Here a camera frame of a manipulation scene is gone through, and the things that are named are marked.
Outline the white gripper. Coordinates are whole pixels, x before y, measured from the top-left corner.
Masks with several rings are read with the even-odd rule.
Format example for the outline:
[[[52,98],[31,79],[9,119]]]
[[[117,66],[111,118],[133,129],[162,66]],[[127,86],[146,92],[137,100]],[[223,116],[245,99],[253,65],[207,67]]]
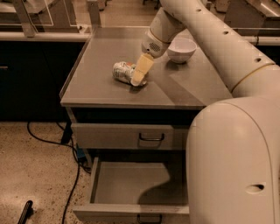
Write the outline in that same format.
[[[154,64],[153,58],[161,57],[170,45],[168,34],[162,30],[153,30],[149,28],[142,39],[142,54],[137,63],[130,80],[134,87],[140,86],[145,75],[150,71]]]

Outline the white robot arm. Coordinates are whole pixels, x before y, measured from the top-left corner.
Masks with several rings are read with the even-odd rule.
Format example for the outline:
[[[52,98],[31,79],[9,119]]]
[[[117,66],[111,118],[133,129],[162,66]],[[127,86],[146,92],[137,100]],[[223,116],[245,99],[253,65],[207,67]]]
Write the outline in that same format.
[[[231,98],[202,109],[186,142],[191,224],[280,224],[280,68],[201,0],[160,0],[131,80],[188,29]]]

